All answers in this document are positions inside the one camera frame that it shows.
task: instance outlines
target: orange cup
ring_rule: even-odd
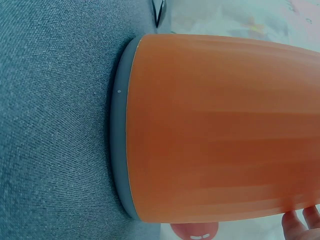
[[[220,36],[135,41],[128,89],[113,94],[126,100],[116,184],[127,178],[119,195],[136,218],[220,222],[320,203],[319,53]]]

